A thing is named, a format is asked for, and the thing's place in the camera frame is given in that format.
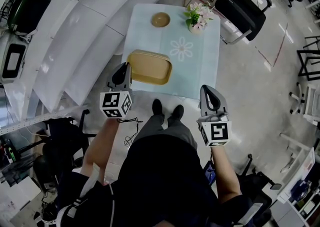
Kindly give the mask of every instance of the black sleeve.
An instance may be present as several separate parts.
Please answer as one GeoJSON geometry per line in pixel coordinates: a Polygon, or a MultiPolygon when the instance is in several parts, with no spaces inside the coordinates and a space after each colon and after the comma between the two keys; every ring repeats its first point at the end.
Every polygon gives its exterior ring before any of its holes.
{"type": "MultiPolygon", "coordinates": [[[[218,210],[219,214],[215,213],[215,217],[211,218],[210,221],[222,226],[229,226],[231,222],[237,223],[252,205],[250,198],[244,195],[236,196],[221,204],[218,210]]],[[[246,226],[252,226],[252,220],[246,226]]]]}

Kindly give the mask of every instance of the light blue tablecloth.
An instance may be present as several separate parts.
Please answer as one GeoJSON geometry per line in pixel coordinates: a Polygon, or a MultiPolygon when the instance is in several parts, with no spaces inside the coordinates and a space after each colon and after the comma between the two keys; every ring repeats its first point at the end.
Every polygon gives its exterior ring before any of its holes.
{"type": "Polygon", "coordinates": [[[146,50],[167,55],[172,63],[170,80],[165,85],[132,81],[133,90],[164,93],[192,99],[200,98],[204,84],[215,87],[220,44],[220,19],[216,15],[202,34],[193,34],[185,23],[186,9],[161,4],[137,4],[126,35],[122,62],[134,50],[146,50]],[[165,12],[170,23],[163,28],[151,24],[152,16],[165,12]]]}

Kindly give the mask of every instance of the flower vase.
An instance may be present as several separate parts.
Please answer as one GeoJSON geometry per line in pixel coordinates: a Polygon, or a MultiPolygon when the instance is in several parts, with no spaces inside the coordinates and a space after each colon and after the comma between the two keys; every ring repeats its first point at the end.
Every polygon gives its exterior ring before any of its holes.
{"type": "Polygon", "coordinates": [[[192,24],[190,24],[188,28],[189,28],[189,31],[190,31],[191,33],[197,34],[197,35],[202,34],[202,31],[203,31],[202,29],[194,28],[194,27],[192,26],[192,24]]]}

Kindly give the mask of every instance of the marker cube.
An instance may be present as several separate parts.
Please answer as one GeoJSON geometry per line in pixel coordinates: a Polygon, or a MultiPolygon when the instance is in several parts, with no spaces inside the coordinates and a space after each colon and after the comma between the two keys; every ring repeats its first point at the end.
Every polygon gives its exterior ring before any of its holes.
{"type": "Polygon", "coordinates": [[[224,146],[231,140],[231,121],[201,122],[198,124],[205,146],[224,146]]]}
{"type": "Polygon", "coordinates": [[[128,91],[100,93],[100,110],[109,119],[125,118],[131,105],[128,91]]]}

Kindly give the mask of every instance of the black shoe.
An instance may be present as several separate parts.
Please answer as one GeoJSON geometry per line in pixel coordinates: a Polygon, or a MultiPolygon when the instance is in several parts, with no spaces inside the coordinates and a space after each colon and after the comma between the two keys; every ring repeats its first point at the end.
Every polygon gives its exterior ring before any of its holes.
{"type": "Polygon", "coordinates": [[[159,99],[154,99],[152,104],[153,115],[161,115],[162,113],[162,104],[159,99]]]}
{"type": "Polygon", "coordinates": [[[181,118],[183,117],[185,113],[185,108],[179,104],[177,107],[175,107],[175,109],[172,112],[171,118],[174,118],[176,120],[181,120],[181,118]]]}

